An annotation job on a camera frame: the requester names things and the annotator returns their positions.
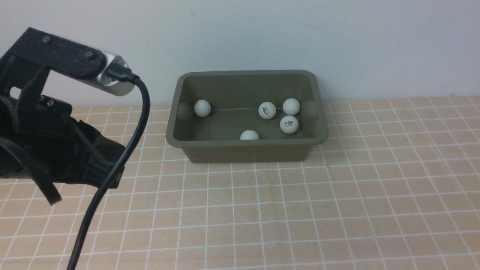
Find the cable connector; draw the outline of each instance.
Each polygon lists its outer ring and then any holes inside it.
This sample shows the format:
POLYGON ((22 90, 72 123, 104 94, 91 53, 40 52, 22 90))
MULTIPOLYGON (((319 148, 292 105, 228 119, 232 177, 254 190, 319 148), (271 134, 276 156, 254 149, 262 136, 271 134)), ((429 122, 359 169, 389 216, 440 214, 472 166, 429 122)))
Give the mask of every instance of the cable connector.
POLYGON ((122 66, 117 63, 110 64, 105 70, 105 75, 120 82, 129 82, 131 84, 134 83, 135 79, 140 78, 139 76, 135 75, 128 67, 122 66))

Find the screw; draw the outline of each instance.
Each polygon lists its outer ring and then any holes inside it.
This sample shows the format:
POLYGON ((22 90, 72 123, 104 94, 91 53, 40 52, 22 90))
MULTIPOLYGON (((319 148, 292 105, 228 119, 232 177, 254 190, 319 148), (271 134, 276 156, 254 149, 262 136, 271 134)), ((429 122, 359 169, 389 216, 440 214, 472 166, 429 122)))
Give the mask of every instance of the screw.
POLYGON ((93 58, 93 53, 92 53, 91 51, 87 51, 87 52, 85 53, 85 57, 86 57, 87 59, 92 59, 92 58, 93 58))
POLYGON ((47 44, 50 43, 51 40, 52 40, 52 39, 51 39, 49 36, 44 36, 44 37, 42 38, 43 43, 47 43, 47 44))

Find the table surface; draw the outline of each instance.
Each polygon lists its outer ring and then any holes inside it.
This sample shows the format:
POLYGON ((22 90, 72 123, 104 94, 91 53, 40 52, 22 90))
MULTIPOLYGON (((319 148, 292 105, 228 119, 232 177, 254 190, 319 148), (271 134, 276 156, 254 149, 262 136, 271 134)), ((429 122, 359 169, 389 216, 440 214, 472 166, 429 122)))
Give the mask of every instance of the table surface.
MULTIPOLYGON (((480 265, 480 96, 326 102, 304 162, 192 164, 169 107, 92 222, 79 270, 470 270, 480 265)), ((126 144, 139 107, 74 117, 126 144)), ((65 269, 95 188, 0 182, 2 270, 65 269)))

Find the black cable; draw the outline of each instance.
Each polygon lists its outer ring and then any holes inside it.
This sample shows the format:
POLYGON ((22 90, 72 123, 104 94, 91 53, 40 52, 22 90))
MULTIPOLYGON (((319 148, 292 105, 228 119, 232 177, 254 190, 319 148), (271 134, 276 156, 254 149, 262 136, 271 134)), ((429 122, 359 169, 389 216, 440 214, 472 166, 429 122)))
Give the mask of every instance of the black cable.
POLYGON ((50 205, 54 205, 61 201, 60 193, 55 185, 50 181, 48 176, 33 161, 32 156, 21 146, 13 141, 0 137, 0 147, 5 149, 22 168, 32 177, 40 191, 47 198, 50 205))
POLYGON ((133 74, 130 69, 120 66, 118 64, 111 64, 110 67, 107 69, 107 75, 121 82, 131 82, 140 89, 140 93, 142 94, 142 102, 143 102, 142 112, 140 114, 140 120, 138 122, 137 128, 135 129, 135 132, 133 133, 133 136, 130 142, 125 148, 125 151, 120 156, 119 160, 117 161, 113 169, 110 171, 110 174, 108 174, 106 180, 95 192, 95 195, 93 196, 93 199, 90 202, 90 205, 88 206, 88 209, 84 215, 84 219, 82 220, 82 224, 80 225, 80 230, 78 232, 77 239, 75 241, 75 246, 73 247, 70 261, 68 262, 67 270, 75 270, 75 267, 77 266, 77 263, 78 263, 78 259, 80 258, 80 253, 82 251, 85 238, 88 233, 88 227, 92 222, 92 218, 95 214, 95 211, 98 205, 100 204, 100 201, 102 200, 103 196, 108 191, 108 188, 110 187, 112 182, 116 180, 115 176, 120 171, 120 169, 125 165, 128 158, 130 157, 132 152, 135 150, 145 130, 145 127, 148 121, 148 115, 150 113, 150 96, 148 94, 148 89, 138 76, 133 74))

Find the white wall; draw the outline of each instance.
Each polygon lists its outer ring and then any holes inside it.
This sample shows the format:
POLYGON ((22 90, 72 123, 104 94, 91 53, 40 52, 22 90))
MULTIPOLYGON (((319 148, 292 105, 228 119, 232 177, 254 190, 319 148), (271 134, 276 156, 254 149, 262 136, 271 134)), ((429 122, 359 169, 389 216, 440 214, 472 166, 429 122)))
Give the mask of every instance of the white wall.
MULTIPOLYGON (((324 99, 480 93, 478 0, 0 0, 0 53, 29 26, 118 53, 169 104, 191 71, 305 69, 324 99)), ((139 104, 57 76, 74 105, 139 104)))

